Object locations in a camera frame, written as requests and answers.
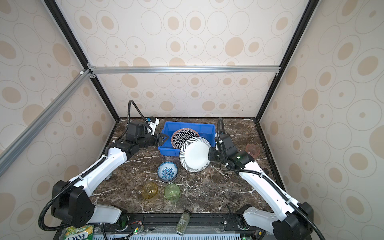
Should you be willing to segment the blue floral ceramic bowl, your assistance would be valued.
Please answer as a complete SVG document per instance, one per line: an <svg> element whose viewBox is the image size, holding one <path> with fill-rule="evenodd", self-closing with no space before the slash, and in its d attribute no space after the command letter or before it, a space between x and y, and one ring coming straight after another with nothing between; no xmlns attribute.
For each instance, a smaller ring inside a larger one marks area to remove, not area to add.
<svg viewBox="0 0 384 240"><path fill-rule="evenodd" d="M161 182L171 183L177 178L178 167L173 162L164 162L158 167L157 175Z"/></svg>

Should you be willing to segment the black striped white plate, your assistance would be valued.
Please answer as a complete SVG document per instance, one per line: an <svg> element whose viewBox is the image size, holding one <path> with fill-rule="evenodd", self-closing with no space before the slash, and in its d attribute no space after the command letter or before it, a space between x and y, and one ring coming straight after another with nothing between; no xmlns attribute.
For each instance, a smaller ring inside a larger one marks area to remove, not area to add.
<svg viewBox="0 0 384 240"><path fill-rule="evenodd" d="M180 162L185 170L198 173L206 169L209 164L209 150L211 144L202 137L187 140L180 149Z"/></svg>

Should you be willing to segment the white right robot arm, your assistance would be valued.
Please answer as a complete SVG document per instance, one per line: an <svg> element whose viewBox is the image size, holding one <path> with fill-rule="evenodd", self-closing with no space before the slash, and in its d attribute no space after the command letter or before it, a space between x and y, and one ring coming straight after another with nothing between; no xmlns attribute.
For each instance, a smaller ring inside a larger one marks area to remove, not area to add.
<svg viewBox="0 0 384 240"><path fill-rule="evenodd" d="M247 181L273 210L271 213L245 205L235 213L240 229L256 227L271 233L277 240L310 240L314 231L314 211L280 188L245 151L240 151L230 135L219 132L209 160L220 162Z"/></svg>

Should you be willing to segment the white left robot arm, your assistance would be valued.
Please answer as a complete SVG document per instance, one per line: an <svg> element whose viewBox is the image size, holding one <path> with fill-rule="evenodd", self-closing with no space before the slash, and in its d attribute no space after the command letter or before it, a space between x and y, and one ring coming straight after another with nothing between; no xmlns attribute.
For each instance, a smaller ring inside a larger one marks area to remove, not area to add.
<svg viewBox="0 0 384 240"><path fill-rule="evenodd" d="M56 230L44 223L45 214L51 211L52 216L61 220L65 228L106 223L124 229L128 223L126 210L93 204L90 196L100 183L140 149L160 147L168 140L167 135L155 132L159 121L149 117L144 122L128 122L123 136L110 144L105 155L69 181L58 181L53 187L52 199L40 214L39 227L44 231Z"/></svg>

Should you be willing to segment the orange rimmed geometric plate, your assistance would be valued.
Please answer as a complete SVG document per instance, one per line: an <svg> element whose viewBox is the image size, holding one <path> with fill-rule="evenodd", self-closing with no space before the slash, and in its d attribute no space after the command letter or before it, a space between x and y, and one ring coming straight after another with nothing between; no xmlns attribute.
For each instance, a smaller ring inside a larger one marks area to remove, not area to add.
<svg viewBox="0 0 384 240"><path fill-rule="evenodd" d="M174 149L181 149L181 147L187 140L199 136L199 133L193 129L179 129L173 133L171 137L171 144Z"/></svg>

